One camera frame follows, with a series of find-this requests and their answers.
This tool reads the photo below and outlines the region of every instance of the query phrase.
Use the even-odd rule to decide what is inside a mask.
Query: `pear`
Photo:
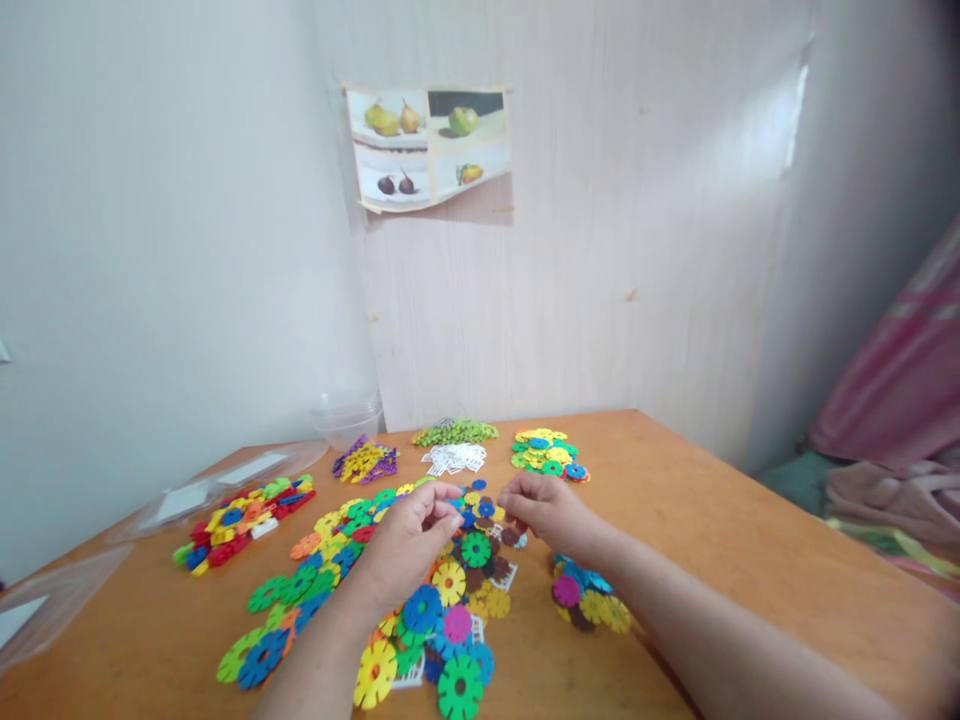
[[[408,135],[415,133],[420,127],[420,116],[417,115],[416,110],[407,105],[406,100],[403,100],[403,110],[400,113],[400,127]]]
[[[383,107],[380,103],[374,103],[367,108],[367,111],[363,114],[363,122],[366,123],[368,128],[375,128],[377,126],[377,120],[379,120],[382,115]]]
[[[393,137],[400,132],[400,118],[384,110],[380,117],[376,119],[376,122],[373,123],[373,130],[377,135]]]
[[[479,165],[463,165],[457,168],[457,185],[469,185],[483,177],[483,168]]]

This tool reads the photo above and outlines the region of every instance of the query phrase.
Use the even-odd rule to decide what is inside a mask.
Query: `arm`
[[[428,482],[399,500],[330,599],[297,639],[250,716],[348,718],[373,629],[413,594],[463,518],[455,485]]]
[[[826,658],[611,527],[560,480],[523,473],[498,503],[606,578],[709,720],[902,717]]]

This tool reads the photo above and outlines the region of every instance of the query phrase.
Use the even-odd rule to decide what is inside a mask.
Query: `pink curtain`
[[[960,444],[960,218],[847,366],[809,441],[895,470]]]

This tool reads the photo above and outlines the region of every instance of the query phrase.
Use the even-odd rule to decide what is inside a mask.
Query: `orange table surface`
[[[450,479],[482,477],[496,497],[516,473],[514,433],[537,427],[568,433],[592,476],[575,491],[611,523],[823,653],[909,717],[943,716],[954,699],[953,605],[642,413],[499,423],[500,438],[485,443],[480,472]],[[425,451],[410,445],[411,436],[378,439],[399,448],[400,472],[363,487],[334,479],[336,453],[328,452],[307,470],[316,498],[199,579],[171,561],[188,541],[188,526],[137,541],[51,648],[0,677],[0,717],[245,716],[259,692],[221,685],[215,674],[233,642],[266,619],[247,611],[247,599],[267,578],[296,568],[290,549],[322,514],[425,475]],[[244,448],[211,470],[260,450]],[[105,535],[50,567],[110,547]],[[519,570],[510,614],[486,628],[496,673],[479,718],[695,716],[642,631],[583,635],[563,622],[551,600],[551,554],[541,541],[531,537],[525,549],[502,552]],[[439,717],[436,690],[391,693],[371,712]]]

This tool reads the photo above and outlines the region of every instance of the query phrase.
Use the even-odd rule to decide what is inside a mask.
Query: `pile of toy pieces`
[[[590,473],[577,463],[578,450],[566,442],[567,434],[538,428],[516,434],[510,464],[520,470],[556,475],[573,482],[590,482]]]
[[[210,520],[196,524],[190,542],[173,553],[173,562],[200,577],[220,567],[250,544],[276,529],[283,518],[302,508],[317,493],[313,478],[302,475],[296,482],[277,478],[254,490],[225,500]]]
[[[430,479],[384,490],[373,500],[350,500],[320,518],[315,532],[291,551],[291,557],[300,560],[296,572],[272,578],[253,593],[247,607],[251,613],[266,611],[266,621],[227,652],[217,680],[236,682],[243,689],[267,682],[353,568],[388,508]],[[483,480],[463,488],[463,497],[453,501],[463,514],[463,527],[424,583],[374,630],[357,674],[357,707],[370,710],[391,690],[420,686],[426,678],[437,686],[445,718],[470,720],[476,715],[494,671],[484,625],[509,612],[508,592],[517,571],[499,551],[507,541],[514,547],[526,541],[526,535],[495,521],[503,520],[504,511],[480,495],[485,488]]]
[[[385,475],[396,475],[399,454],[396,448],[368,442],[367,436],[361,435],[353,447],[333,463],[333,476],[340,478],[340,482],[349,480],[366,485]]]
[[[459,445],[434,445],[424,455],[423,462],[432,463],[427,475],[440,477],[448,472],[455,475],[464,468],[478,472],[487,459],[487,449],[483,445],[461,443]]]
[[[417,447],[430,447],[478,443],[498,437],[500,433],[493,425],[484,425],[474,420],[443,418],[433,427],[418,432],[411,442]]]
[[[630,611],[609,583],[560,553],[553,556],[553,601],[560,617],[580,632],[593,632],[601,624],[617,633],[630,630]]]

